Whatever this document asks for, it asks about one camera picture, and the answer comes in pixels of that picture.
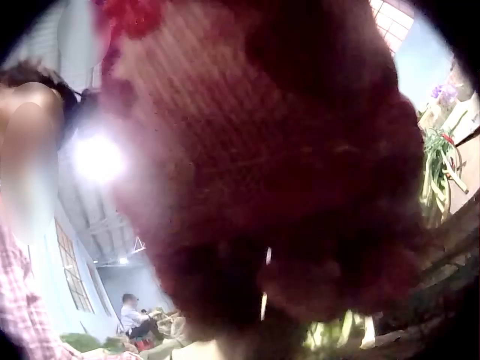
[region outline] bright light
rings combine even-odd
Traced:
[[[101,135],[78,140],[73,155],[81,175],[101,184],[114,179],[124,168],[119,149]]]

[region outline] vegetable bundle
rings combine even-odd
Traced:
[[[461,157],[451,138],[454,129],[447,132],[428,129],[424,133],[425,170],[420,203],[428,227],[438,226],[450,213],[449,180],[453,180],[463,192],[468,192],[460,179]]]

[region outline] ceiling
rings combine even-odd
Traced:
[[[59,153],[59,200],[97,266],[130,255],[136,236],[100,187],[83,179],[72,163],[72,144]]]

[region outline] wall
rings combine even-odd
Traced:
[[[394,56],[400,91],[417,110],[423,110],[430,92],[450,73],[452,53],[441,35],[418,12]]]
[[[29,247],[38,291],[44,300],[53,328],[59,334],[84,333],[86,330],[90,335],[104,341],[107,336],[115,335],[118,319],[106,292],[103,291],[102,296],[109,307],[111,316],[106,314],[87,267],[87,264],[93,264],[92,259],[77,238],[60,203],[57,203],[55,218],[73,242],[78,270],[94,313],[77,310],[73,302],[63,272],[54,221],[48,227],[43,241]]]
[[[98,269],[115,313],[120,317],[121,297],[125,293],[138,297],[138,310],[161,306],[163,310],[173,310],[169,297],[164,294],[151,265],[144,261],[135,266],[101,267]]]

